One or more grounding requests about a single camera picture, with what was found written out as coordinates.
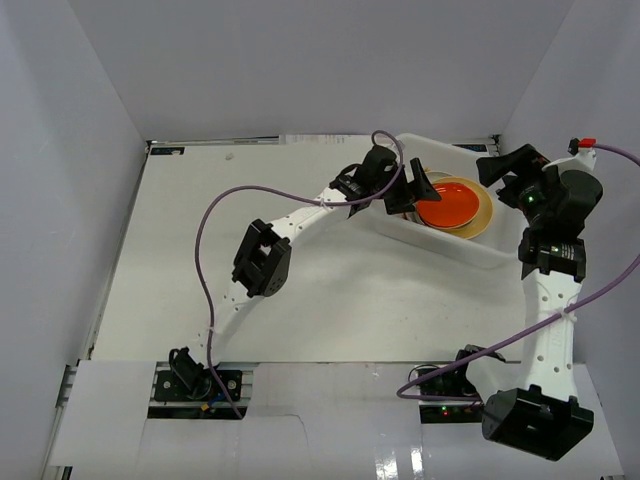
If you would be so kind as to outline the black label sticker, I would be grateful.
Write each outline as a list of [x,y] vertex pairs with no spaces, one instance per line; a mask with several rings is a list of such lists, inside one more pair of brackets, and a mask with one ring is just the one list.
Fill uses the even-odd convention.
[[184,147],[159,147],[155,146],[150,149],[150,156],[176,156],[183,155],[185,152]]
[[485,144],[479,143],[457,143],[455,147],[469,150],[475,153],[487,153],[488,147]]

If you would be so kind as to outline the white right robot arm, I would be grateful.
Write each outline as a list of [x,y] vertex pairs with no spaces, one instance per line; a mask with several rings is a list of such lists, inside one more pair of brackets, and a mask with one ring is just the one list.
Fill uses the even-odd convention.
[[581,233],[603,196],[594,176],[593,138],[570,142],[569,157],[550,161],[526,144],[497,157],[477,159],[480,184],[501,182],[497,198],[519,210],[526,226],[518,246],[525,294],[525,330],[519,374],[509,379],[498,365],[477,361],[451,374],[453,390],[484,408],[482,435],[549,461],[558,461],[594,426],[580,405],[573,374],[575,315],[587,273]]

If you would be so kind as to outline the white plastic bin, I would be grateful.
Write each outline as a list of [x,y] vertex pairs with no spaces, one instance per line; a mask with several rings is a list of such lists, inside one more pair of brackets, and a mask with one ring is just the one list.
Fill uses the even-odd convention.
[[[415,134],[398,136],[407,161],[414,157],[430,170],[447,172],[476,182],[476,159],[496,156],[498,148],[491,140],[455,141],[446,144]],[[475,153],[455,147],[457,143],[479,143],[488,147],[487,153]],[[493,203],[493,218],[489,227],[478,237],[463,239],[428,226],[405,220],[403,216],[389,216],[384,204],[376,202],[366,210],[376,232],[395,240],[447,256],[476,267],[492,269],[517,258],[525,220],[522,214],[488,192]]]

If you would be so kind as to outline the yellow round plate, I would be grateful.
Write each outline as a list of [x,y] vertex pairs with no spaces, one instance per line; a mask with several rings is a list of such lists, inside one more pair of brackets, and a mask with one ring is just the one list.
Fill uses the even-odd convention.
[[478,237],[489,227],[493,218],[493,203],[488,192],[476,182],[456,176],[451,176],[439,180],[434,184],[434,187],[437,183],[445,182],[458,182],[471,188],[480,199],[480,208],[475,218],[462,227],[449,230],[442,230],[438,228],[435,229],[463,239],[473,239],[475,237]]

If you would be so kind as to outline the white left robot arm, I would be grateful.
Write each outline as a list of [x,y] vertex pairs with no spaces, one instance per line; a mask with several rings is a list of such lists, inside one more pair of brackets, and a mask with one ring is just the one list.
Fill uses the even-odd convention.
[[[441,195],[428,180],[419,159],[409,161],[412,179],[404,171],[402,152],[375,143],[360,163],[341,170],[315,198],[309,199],[258,185],[231,188],[216,197],[205,210],[194,245],[196,275],[203,290],[209,321],[204,345],[206,364],[196,362],[189,349],[173,349],[169,365],[177,377],[177,387],[188,398],[201,400],[210,395],[232,398],[216,366],[230,338],[241,322],[261,300],[275,295],[288,279],[293,246],[321,233],[331,225],[345,221],[368,208],[372,201],[384,202],[386,213],[414,212],[419,201],[439,202]],[[233,259],[231,291],[223,306],[228,309],[216,319],[213,296],[205,280],[201,263],[201,243],[213,209],[233,193],[255,190],[302,202],[304,206],[277,220],[252,221]]]

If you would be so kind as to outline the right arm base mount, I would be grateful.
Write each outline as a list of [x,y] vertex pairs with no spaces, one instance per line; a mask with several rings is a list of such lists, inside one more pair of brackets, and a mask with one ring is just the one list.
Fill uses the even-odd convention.
[[430,424],[474,424],[482,421],[483,403],[475,387],[463,374],[445,373],[417,385],[415,394],[433,396],[420,401],[420,420]]

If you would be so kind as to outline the cream round plate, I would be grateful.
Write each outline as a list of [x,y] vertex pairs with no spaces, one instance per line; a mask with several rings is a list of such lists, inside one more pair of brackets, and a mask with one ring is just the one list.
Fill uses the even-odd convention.
[[[437,181],[442,180],[444,178],[451,177],[451,174],[447,172],[430,170],[430,169],[425,170],[425,175],[431,184],[435,184]],[[405,220],[412,221],[420,225],[424,225],[424,222],[417,211],[404,213],[403,218]]]

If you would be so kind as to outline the orange round plate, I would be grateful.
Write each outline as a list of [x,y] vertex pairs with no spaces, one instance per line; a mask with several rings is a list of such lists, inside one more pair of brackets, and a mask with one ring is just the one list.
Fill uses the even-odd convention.
[[480,208],[478,195],[458,182],[437,183],[438,201],[419,201],[416,204],[420,220],[434,228],[449,230],[471,222]]

